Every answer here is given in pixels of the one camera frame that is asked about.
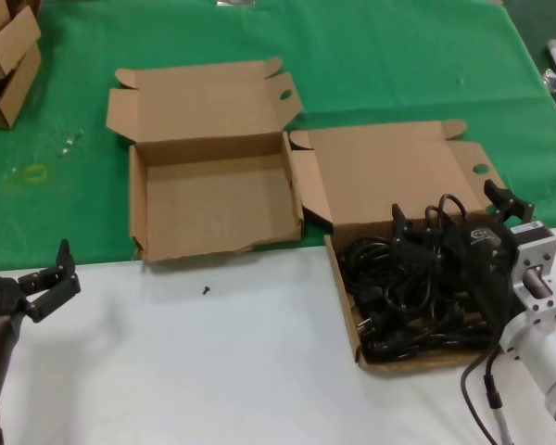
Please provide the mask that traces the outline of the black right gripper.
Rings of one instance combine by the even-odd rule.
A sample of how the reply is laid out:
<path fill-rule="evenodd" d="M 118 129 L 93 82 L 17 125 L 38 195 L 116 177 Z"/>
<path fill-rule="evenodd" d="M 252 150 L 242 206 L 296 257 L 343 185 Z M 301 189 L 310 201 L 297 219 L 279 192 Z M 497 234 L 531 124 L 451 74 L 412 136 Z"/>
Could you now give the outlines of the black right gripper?
<path fill-rule="evenodd" d="M 415 225 L 398 204 L 393 204 L 391 257 L 425 270 L 440 270 L 443 238 L 445 253 L 458 267 L 469 296 L 492 334 L 499 336 L 522 310 L 513 291 L 516 244 L 507 221 L 518 218 L 520 223 L 532 222 L 534 205 L 491 179 L 485 180 L 484 193 L 492 205 L 487 217 L 453 225 L 445 234 L 441 228 Z"/>

